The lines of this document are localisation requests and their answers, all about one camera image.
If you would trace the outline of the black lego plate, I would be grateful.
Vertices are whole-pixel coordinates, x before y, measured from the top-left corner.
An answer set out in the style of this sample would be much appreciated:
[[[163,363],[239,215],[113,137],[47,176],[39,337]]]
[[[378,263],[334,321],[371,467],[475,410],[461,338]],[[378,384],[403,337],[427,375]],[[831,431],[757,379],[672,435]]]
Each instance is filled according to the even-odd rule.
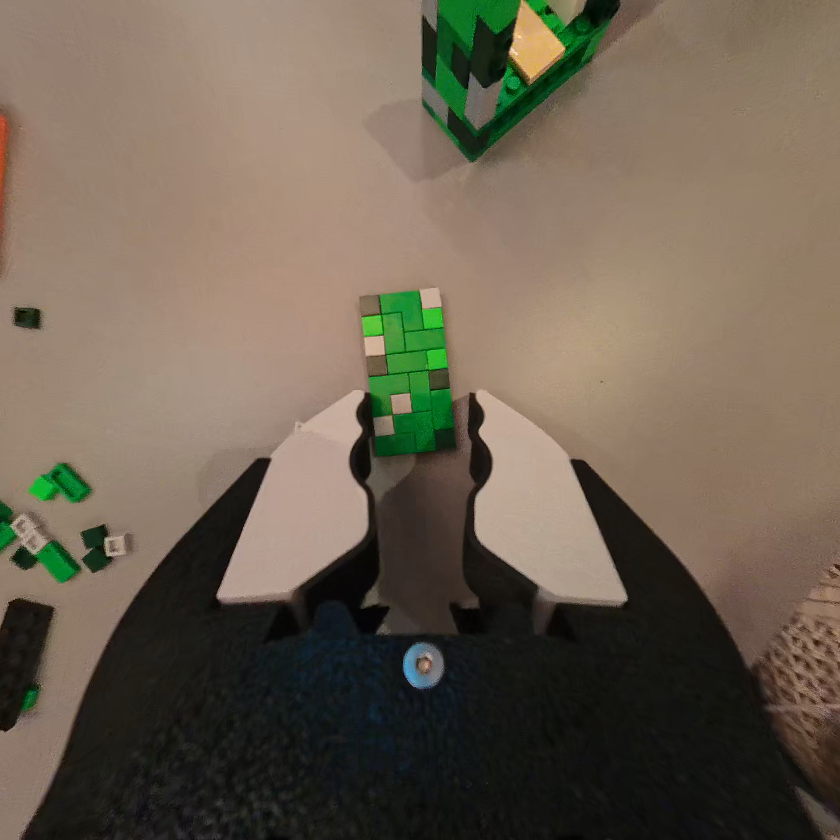
[[[54,608],[23,598],[7,605],[1,627],[1,730],[17,722],[25,694],[34,684]]]

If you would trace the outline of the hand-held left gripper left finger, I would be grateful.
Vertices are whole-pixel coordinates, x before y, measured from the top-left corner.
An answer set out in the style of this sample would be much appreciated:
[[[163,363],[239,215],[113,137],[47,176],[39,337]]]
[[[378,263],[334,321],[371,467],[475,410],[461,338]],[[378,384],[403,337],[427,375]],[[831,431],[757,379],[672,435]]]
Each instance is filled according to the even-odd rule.
[[[299,423],[275,449],[216,598],[276,604],[310,624],[325,602],[358,618],[380,573],[370,396],[352,391]]]

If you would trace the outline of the green tiled lego panel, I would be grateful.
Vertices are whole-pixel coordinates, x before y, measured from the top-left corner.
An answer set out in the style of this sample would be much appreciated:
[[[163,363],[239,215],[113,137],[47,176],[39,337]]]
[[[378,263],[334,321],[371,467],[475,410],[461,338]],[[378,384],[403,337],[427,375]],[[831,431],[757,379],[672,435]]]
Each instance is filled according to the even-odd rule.
[[[440,289],[360,298],[360,323],[379,457],[422,455],[456,446]]]

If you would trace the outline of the pile of loose lego pieces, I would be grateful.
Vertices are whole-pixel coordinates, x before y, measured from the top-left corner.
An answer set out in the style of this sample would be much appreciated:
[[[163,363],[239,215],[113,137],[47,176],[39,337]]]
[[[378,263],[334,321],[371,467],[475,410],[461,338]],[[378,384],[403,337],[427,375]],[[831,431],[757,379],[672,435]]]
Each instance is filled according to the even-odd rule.
[[[58,497],[80,503],[91,494],[91,487],[68,463],[59,462],[36,477],[28,494],[38,501]],[[110,532],[106,524],[80,531],[83,554],[76,560],[35,514],[15,511],[1,503],[1,551],[11,550],[11,564],[21,571],[43,568],[57,583],[66,583],[82,569],[95,574],[134,549],[130,533]]]

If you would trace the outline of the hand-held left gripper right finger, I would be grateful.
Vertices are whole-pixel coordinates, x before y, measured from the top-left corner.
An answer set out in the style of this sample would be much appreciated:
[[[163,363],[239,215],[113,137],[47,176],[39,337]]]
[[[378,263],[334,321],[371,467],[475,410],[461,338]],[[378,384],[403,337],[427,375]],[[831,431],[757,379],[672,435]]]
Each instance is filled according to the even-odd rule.
[[[626,587],[566,451],[488,391],[469,395],[467,435],[463,575],[481,617],[624,608]]]

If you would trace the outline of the hollow green lego block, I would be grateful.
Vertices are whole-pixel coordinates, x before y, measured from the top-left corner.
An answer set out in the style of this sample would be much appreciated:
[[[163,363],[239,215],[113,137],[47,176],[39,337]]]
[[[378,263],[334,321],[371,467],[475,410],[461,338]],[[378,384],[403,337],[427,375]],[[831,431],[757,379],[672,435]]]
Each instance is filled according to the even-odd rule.
[[[422,101],[477,160],[594,56],[619,1],[423,1]]]

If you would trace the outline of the cream knit sweater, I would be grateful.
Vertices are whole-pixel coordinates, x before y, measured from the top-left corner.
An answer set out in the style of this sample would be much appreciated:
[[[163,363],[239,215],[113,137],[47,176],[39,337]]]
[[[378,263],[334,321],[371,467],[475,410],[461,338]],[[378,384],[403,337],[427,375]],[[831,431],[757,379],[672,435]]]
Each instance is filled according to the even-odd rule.
[[[784,751],[839,805],[839,563],[827,567],[752,672]]]

